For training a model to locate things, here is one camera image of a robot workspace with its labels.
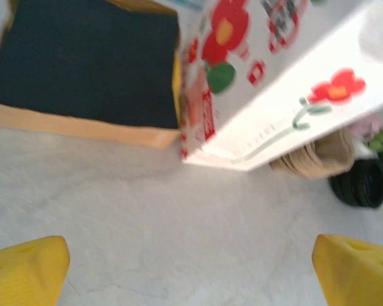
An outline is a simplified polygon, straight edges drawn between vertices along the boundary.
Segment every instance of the folded cloth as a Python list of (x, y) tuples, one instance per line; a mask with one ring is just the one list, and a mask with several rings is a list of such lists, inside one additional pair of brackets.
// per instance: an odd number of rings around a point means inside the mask
[(352, 135), (364, 142), (374, 139), (382, 129), (383, 117), (378, 113), (371, 113), (349, 125)]
[(308, 179), (321, 179), (349, 171), (355, 149), (347, 127), (271, 162), (274, 170)]

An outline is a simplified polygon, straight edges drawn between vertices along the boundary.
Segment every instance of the white paper bag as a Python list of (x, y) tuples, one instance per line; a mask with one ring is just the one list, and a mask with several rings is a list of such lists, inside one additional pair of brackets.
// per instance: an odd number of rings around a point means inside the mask
[(382, 107), (377, 16), (383, 0), (210, 1), (183, 50), (184, 161), (251, 170)]

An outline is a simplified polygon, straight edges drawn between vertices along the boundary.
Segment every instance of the yellow plastic piece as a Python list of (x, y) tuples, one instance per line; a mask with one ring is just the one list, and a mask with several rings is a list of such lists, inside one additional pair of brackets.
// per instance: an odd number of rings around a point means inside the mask
[(60, 236), (1, 249), (0, 306), (55, 306), (69, 265)]
[(383, 306), (383, 247), (319, 235), (312, 254), (329, 306)]
[(176, 109), (177, 123), (180, 125), (181, 114), (180, 114), (180, 89), (181, 89), (181, 67), (180, 59), (177, 52), (174, 54), (174, 65), (173, 65), (173, 79), (172, 79), (172, 91), (174, 98), (174, 107)]

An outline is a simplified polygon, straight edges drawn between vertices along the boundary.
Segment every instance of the pink cloth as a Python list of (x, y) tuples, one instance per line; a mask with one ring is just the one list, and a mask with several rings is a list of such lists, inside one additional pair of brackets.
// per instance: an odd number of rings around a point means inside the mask
[(375, 138), (375, 135), (378, 134), (381, 129), (383, 129), (383, 118), (376, 113), (359, 119), (349, 126), (349, 131), (352, 136), (363, 142)]

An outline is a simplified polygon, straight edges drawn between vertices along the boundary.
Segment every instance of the floor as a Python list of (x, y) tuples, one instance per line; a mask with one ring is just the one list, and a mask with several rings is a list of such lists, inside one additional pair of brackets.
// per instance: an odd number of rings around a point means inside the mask
[(325, 180), (268, 167), (186, 166), (177, 144), (0, 128), (0, 248), (64, 236), (59, 306), (325, 305), (311, 262), (320, 233), (383, 245), (383, 206), (347, 207)]

